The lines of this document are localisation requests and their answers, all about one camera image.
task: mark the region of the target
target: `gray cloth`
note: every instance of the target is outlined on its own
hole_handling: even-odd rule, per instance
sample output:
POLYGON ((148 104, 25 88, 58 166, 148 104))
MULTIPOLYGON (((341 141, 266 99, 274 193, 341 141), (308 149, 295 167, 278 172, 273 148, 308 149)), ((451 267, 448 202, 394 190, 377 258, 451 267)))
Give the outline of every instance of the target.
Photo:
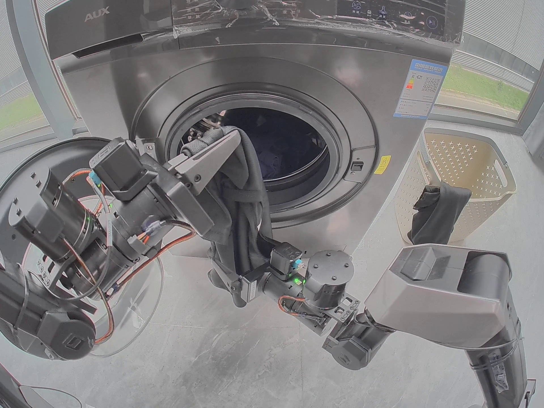
POLYGON ((453 227, 472 196, 462 187, 453 187, 445 182, 438 186, 425 186, 421 197, 414 205, 417 213, 412 218, 412 230, 408 239, 414 245, 438 243, 446 245, 453 227))
MULTIPOLYGON (((184 145, 181 153, 193 156, 234 130, 236 127, 209 130, 201 139, 184 145)), ((196 199, 215 223, 203 236, 212 243, 210 257, 227 272, 241 275, 270 258, 259 252, 257 237, 259 223, 267 237, 272 237, 272 226, 257 153, 246 133, 237 130, 241 144, 196 199)))

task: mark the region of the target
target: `energy label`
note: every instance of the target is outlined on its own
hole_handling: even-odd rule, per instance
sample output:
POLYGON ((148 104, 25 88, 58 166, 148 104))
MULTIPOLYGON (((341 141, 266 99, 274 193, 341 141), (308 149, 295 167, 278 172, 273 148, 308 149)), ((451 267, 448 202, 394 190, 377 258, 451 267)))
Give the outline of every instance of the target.
POLYGON ((427 119, 448 67, 424 60, 412 59, 397 109, 397 118, 427 119))

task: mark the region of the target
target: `yellow sticker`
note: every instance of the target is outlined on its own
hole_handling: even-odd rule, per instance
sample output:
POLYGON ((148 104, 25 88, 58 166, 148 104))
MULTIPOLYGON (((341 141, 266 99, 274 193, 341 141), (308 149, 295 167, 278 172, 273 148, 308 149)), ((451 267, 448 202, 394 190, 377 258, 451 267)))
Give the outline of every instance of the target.
POLYGON ((377 166, 376 171, 374 173, 377 174, 383 174, 387 167, 389 166, 389 162, 391 161, 391 156, 381 156, 380 164, 377 166))

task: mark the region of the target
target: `grass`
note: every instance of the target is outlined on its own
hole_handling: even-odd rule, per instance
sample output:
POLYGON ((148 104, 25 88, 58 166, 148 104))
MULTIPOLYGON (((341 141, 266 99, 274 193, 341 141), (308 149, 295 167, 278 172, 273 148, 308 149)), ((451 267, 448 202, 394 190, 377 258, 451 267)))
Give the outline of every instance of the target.
POLYGON ((0 130, 43 115, 34 94, 30 93, 0 107, 0 130))
POLYGON ((465 70, 459 65, 449 68, 442 89, 466 93, 518 111, 523 109, 529 96, 528 92, 483 74, 465 70))

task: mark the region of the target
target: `beige laundry basket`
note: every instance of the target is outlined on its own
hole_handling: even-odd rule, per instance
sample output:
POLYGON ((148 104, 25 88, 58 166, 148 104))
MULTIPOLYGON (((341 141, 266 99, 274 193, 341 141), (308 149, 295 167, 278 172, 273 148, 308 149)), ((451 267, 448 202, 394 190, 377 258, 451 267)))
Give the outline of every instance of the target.
POLYGON ((472 191, 450 242, 466 238, 516 192, 506 160, 489 138, 455 130, 426 128, 395 195, 395 212, 404 241, 412 229, 413 205, 426 184, 440 181, 472 191))

